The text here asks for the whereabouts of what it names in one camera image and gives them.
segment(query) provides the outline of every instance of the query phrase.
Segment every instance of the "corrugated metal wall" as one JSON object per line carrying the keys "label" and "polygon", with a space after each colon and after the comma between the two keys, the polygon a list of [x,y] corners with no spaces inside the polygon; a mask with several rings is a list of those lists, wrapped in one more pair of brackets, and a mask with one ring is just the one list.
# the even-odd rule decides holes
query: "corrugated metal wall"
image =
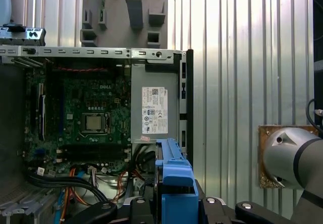
{"label": "corrugated metal wall", "polygon": [[46,46],[81,46],[83,0],[12,0],[12,19],[45,27]]}
{"label": "corrugated metal wall", "polygon": [[195,176],[231,207],[251,200],[290,217],[300,192],[258,187],[257,128],[306,124],[312,0],[171,2],[169,48],[194,49]]}

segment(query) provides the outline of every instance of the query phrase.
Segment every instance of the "power supply label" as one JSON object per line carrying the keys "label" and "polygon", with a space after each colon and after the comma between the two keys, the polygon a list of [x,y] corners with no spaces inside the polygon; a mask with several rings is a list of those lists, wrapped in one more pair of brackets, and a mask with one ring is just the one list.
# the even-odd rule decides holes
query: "power supply label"
{"label": "power supply label", "polygon": [[142,133],[168,133],[168,92],[164,87],[142,87]]}

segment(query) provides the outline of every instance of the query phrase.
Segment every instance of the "motherboard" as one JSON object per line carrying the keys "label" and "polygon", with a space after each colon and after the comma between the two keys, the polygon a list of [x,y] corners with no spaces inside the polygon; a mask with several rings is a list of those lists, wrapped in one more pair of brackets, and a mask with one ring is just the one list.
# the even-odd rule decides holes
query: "motherboard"
{"label": "motherboard", "polygon": [[131,78],[122,70],[26,71],[24,160],[68,173],[89,163],[121,172],[131,157]]}

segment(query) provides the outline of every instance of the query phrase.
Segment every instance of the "screw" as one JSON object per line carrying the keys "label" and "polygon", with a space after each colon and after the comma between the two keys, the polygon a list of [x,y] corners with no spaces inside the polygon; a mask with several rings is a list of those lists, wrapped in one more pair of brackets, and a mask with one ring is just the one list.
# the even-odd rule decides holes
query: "screw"
{"label": "screw", "polygon": [[245,209],[251,209],[252,208],[252,206],[250,204],[248,204],[248,203],[243,203],[242,207],[245,208]]}
{"label": "screw", "polygon": [[110,208],[111,208],[111,206],[109,204],[104,204],[102,206],[102,209],[110,209]]}
{"label": "screw", "polygon": [[214,200],[213,198],[207,198],[206,201],[211,204],[214,204],[216,202],[216,200]]}

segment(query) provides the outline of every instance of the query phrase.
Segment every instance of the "black cable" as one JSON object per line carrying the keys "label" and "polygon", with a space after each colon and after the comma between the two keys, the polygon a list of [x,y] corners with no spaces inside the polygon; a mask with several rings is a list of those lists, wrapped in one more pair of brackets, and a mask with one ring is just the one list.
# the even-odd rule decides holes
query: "black cable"
{"label": "black cable", "polygon": [[316,125],[316,124],[315,124],[315,122],[312,120],[312,118],[311,118],[311,116],[310,116],[310,114],[309,114],[309,107],[310,107],[311,103],[312,103],[312,102],[314,102],[314,101],[315,101],[315,99],[311,99],[311,100],[307,103],[307,105],[306,105],[306,109],[305,109],[306,118],[307,118],[307,119],[308,119],[308,121],[311,123],[311,125],[312,125],[312,126],[314,126],[314,127],[315,127],[315,129],[317,129],[317,130],[318,130],[318,132],[320,132],[321,134],[323,134],[323,130],[322,130],[318,125]]}
{"label": "black cable", "polygon": [[42,181],[35,181],[34,179],[29,177],[27,177],[26,180],[32,185],[42,187],[42,188],[81,187],[91,191],[100,201],[107,201],[107,198],[103,195],[103,193],[93,186],[76,184],[76,183],[68,183],[68,182],[46,183]]}
{"label": "black cable", "polygon": [[78,177],[50,178],[39,176],[34,173],[27,173],[26,179],[31,184],[44,188],[81,187],[91,191],[99,200],[107,201],[106,196],[101,191]]}

